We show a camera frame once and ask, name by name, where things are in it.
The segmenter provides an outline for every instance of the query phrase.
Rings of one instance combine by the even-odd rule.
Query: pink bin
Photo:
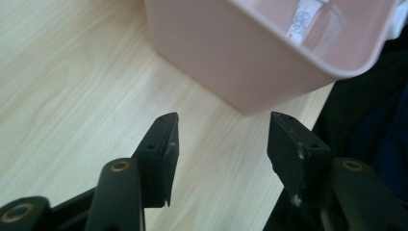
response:
[[[299,45],[298,0],[146,0],[154,46],[247,114],[373,66],[399,0],[331,0]]]

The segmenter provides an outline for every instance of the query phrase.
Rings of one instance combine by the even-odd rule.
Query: light wood surface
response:
[[[130,157],[154,119],[180,116],[171,207],[147,230],[262,230],[282,185],[269,112],[242,115],[153,50],[141,0],[0,1],[0,206],[55,206]],[[309,128],[330,87],[276,107]]]

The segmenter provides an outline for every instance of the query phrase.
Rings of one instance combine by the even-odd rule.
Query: dark blue cloth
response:
[[[363,120],[347,156],[371,165],[394,195],[408,202],[408,83]]]

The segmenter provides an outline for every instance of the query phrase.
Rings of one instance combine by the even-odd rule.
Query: wooden table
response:
[[[274,108],[315,123],[330,87]],[[180,116],[170,208],[147,230],[262,230],[282,185],[269,112],[242,115],[153,50],[141,0],[0,3],[0,205],[55,206],[130,157],[154,119]]]

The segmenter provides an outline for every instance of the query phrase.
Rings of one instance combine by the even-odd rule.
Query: pink plastic container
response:
[[[298,0],[146,0],[164,57],[244,113],[357,76],[378,58],[399,0],[331,0],[300,45]]]

